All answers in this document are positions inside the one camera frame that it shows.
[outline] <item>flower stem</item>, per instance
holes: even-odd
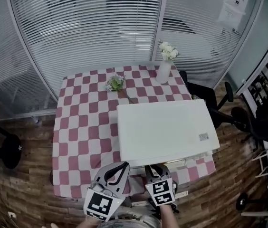
[[[132,104],[134,104],[134,102],[131,100],[131,98],[127,95],[127,93],[125,92],[125,90],[124,89],[121,89],[120,90],[124,95],[125,95],[125,97],[127,97],[128,98],[128,100],[129,100],[129,102],[130,102],[130,104],[132,103]]]

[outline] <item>pink and white checkered tablecloth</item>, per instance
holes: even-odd
[[[134,103],[190,100],[188,90],[173,66],[166,84],[156,81],[155,67],[125,66],[90,71],[63,79],[53,137],[54,194],[84,198],[101,167],[120,161],[117,105],[129,104],[122,93],[107,92],[105,84],[115,73],[125,77],[124,88]],[[179,184],[215,171],[212,155],[190,159],[170,170]],[[125,194],[143,193],[145,177],[128,178]]]

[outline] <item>person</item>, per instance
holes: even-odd
[[[86,216],[86,219],[77,226],[77,228],[179,228],[175,215],[170,205],[161,205],[161,219],[162,225],[160,222],[156,222],[155,217],[147,215],[144,217],[144,214],[141,212],[139,219],[112,219],[108,222],[102,222],[98,219],[95,219],[90,216]],[[51,228],[59,228],[56,224],[52,223]]]

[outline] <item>wall outlet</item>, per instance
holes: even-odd
[[[12,218],[12,219],[16,219],[17,218],[17,215],[13,212],[8,212],[9,214],[9,217]]]

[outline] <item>black office chair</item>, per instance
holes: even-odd
[[[221,123],[234,124],[239,130],[249,133],[245,139],[241,140],[242,143],[252,136],[256,139],[256,147],[258,147],[259,140],[268,142],[268,117],[250,117],[248,112],[241,107],[233,107],[231,110],[231,116],[219,111],[227,100],[229,102],[233,102],[233,92],[231,85],[228,82],[225,82],[226,95],[223,97],[219,105],[217,105],[213,89],[189,83],[187,80],[187,73],[185,71],[180,71],[180,75],[186,84],[189,93],[206,101],[206,106],[215,128],[218,128]]]

